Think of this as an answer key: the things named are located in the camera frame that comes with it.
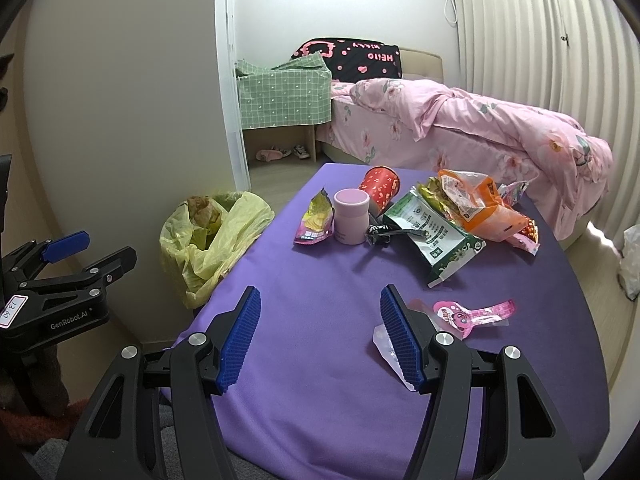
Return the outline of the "purple table cloth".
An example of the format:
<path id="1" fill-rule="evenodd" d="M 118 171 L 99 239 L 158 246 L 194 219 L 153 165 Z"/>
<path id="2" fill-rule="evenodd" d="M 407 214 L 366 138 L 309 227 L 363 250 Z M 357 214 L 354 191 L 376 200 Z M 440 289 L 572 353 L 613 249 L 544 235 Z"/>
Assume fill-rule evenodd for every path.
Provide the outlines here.
<path id="1" fill-rule="evenodd" d="M 610 431 L 604 359 L 578 279 L 550 228 L 536 255 L 490 243 L 446 278 L 406 234 L 384 246 L 336 240 L 305 246 L 294 235 L 311 199 L 359 184 L 361 166 L 324 165 L 215 288 L 191 324 L 206 330 L 247 287 L 262 306 L 238 380 L 214 399 L 224 443 L 283 479 L 399 479 L 409 465 L 428 399 L 393 371 L 373 340 L 384 327 L 408 344 L 413 301 L 479 309 L 510 300 L 506 325 L 480 327 L 471 348 L 521 351 L 541 380 L 584 467 Z"/>

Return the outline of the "red paper cup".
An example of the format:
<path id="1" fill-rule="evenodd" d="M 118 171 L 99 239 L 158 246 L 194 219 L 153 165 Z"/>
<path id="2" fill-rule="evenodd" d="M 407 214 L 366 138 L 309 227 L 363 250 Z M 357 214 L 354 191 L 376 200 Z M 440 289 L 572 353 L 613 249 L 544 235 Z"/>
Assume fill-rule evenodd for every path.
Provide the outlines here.
<path id="1" fill-rule="evenodd" d="M 400 179 L 396 171 L 386 166 L 374 166 L 363 177 L 359 189 L 369 195 L 369 210 L 378 217 L 400 190 Z"/>

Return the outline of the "beige pleated curtain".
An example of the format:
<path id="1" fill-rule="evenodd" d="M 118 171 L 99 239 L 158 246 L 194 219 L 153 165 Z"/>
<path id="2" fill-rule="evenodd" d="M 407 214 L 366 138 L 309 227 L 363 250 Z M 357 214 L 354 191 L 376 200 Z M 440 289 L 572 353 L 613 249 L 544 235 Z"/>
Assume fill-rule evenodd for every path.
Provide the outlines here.
<path id="1" fill-rule="evenodd" d="M 465 88 L 574 117 L 610 144 L 596 226 L 639 221 L 639 41 L 614 0 L 454 0 Z"/>

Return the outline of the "pink slipper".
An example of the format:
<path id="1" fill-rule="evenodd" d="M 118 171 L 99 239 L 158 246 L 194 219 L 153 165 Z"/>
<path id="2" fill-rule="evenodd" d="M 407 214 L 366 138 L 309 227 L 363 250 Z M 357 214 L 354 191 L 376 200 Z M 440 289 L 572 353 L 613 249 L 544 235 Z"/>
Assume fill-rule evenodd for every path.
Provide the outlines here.
<path id="1" fill-rule="evenodd" d="M 256 159 L 258 162 L 275 162 L 282 158 L 282 152 L 280 150 L 274 150 L 273 148 L 263 148 L 256 152 Z"/>

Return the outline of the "black hello kitty pillow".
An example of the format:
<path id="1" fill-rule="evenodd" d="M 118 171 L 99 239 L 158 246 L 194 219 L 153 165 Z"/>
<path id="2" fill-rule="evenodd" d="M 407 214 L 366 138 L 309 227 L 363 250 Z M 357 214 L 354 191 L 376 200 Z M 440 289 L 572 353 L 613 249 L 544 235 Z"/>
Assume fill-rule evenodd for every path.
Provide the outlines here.
<path id="1" fill-rule="evenodd" d="M 339 82 L 375 78 L 402 78 L 400 49 L 384 42 L 340 37 L 312 38 L 298 47 L 291 58 L 319 53 Z"/>

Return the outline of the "yellow pink chip bag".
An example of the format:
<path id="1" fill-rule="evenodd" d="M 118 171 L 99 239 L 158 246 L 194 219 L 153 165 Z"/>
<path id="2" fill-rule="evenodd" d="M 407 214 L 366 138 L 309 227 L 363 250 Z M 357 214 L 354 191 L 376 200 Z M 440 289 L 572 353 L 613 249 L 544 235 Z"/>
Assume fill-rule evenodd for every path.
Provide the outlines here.
<path id="1" fill-rule="evenodd" d="M 322 188 L 310 201 L 294 237 L 297 245 L 315 245 L 333 235 L 334 208 Z"/>

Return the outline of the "olive yellow snack bag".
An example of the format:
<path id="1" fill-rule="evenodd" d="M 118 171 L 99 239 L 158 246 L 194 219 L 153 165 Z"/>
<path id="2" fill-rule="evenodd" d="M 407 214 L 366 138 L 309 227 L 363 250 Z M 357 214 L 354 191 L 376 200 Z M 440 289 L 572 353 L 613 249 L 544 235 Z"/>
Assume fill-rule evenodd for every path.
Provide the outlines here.
<path id="1" fill-rule="evenodd" d="M 426 202 L 447 220 L 459 224 L 462 220 L 458 206 L 444 192 L 438 177 L 419 182 L 416 189 Z"/>

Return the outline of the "pink toy blister pack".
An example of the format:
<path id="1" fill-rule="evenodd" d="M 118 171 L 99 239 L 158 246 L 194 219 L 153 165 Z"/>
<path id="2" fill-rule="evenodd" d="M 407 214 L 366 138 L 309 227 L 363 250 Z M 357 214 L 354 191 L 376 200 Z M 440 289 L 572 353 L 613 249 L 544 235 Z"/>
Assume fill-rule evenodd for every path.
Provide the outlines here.
<path id="1" fill-rule="evenodd" d="M 516 307 L 512 300 L 480 309 L 468 309 L 455 301 L 437 301 L 432 306 L 419 299 L 409 302 L 410 310 L 425 314 L 434 329 L 456 338 L 468 338 L 477 327 L 508 326 Z"/>

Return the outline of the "red gold snack wrapper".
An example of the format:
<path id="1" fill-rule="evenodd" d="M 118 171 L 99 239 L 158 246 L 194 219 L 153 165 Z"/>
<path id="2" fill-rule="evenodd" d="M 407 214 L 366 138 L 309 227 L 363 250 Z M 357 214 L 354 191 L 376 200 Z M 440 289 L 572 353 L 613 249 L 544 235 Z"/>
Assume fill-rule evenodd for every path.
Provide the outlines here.
<path id="1" fill-rule="evenodd" d="M 539 250 L 539 231 L 536 222 L 529 219 L 527 226 L 520 232 L 513 234 L 506 239 L 506 242 L 514 248 L 521 249 L 529 255 L 536 256 Z"/>

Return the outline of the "orange white snack bag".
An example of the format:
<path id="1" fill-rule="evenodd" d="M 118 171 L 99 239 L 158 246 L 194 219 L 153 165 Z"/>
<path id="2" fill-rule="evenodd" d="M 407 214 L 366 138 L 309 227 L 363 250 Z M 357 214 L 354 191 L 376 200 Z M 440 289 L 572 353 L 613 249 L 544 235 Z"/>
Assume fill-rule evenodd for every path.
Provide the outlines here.
<path id="1" fill-rule="evenodd" d="M 465 231 L 500 243 L 528 227 L 529 218 L 503 201 L 498 186 L 487 174 L 443 169 L 438 172 L 438 180 L 457 207 Z"/>

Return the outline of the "green checkered cloth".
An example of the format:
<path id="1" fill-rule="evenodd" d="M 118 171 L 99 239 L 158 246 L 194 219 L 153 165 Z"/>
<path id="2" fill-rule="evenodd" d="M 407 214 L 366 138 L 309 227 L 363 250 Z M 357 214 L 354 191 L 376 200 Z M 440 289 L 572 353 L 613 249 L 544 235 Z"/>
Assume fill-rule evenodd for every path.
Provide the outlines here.
<path id="1" fill-rule="evenodd" d="M 271 68 L 235 65 L 243 130 L 329 122 L 332 73 L 319 53 Z"/>

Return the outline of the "green white snack bag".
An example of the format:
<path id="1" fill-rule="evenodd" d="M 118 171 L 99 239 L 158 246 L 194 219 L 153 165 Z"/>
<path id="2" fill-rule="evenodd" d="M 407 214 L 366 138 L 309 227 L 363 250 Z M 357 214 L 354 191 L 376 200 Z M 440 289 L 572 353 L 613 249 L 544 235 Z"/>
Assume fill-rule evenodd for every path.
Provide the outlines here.
<path id="1" fill-rule="evenodd" d="M 384 212 L 382 220 L 411 240 L 427 264 L 425 284 L 429 288 L 448 280 L 486 247 L 484 240 L 427 203 L 416 185 Z"/>

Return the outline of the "colorful pastel snack bag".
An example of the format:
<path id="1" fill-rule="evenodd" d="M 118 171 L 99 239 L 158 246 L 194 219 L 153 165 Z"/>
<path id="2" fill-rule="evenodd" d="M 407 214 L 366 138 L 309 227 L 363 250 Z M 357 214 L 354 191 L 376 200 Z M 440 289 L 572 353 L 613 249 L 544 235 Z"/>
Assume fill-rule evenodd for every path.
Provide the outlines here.
<path id="1" fill-rule="evenodd" d="M 521 200 L 528 185 L 528 181 L 518 181 L 510 184 L 501 183 L 498 186 L 498 192 L 506 206 L 514 207 Z"/>

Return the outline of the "clear plastic wrapper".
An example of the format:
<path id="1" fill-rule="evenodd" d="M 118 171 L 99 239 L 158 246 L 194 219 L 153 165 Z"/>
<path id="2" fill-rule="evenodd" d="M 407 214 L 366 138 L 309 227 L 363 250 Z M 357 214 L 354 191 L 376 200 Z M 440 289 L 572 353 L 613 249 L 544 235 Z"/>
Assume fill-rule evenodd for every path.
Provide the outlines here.
<path id="1" fill-rule="evenodd" d="M 406 381 L 405 375 L 401 370 L 398 357 L 396 356 L 396 352 L 394 350 L 392 341 L 390 340 L 390 335 L 387 333 L 387 330 L 384 324 L 375 326 L 373 330 L 372 341 L 375 345 L 375 348 L 378 349 L 378 353 L 380 354 L 381 358 L 393 370 L 393 372 L 396 374 L 399 380 L 404 384 L 404 386 L 409 391 L 415 392 L 416 388 L 414 388 L 414 385 L 411 385 L 410 382 Z"/>

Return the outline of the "white sneaker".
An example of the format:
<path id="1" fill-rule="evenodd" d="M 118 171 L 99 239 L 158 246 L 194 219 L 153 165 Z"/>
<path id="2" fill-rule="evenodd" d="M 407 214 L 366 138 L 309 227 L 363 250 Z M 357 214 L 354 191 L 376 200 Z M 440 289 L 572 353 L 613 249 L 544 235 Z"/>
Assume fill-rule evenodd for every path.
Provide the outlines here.
<path id="1" fill-rule="evenodd" d="M 300 160 L 310 159 L 310 154 L 303 145 L 298 144 L 294 146 L 293 153 Z"/>

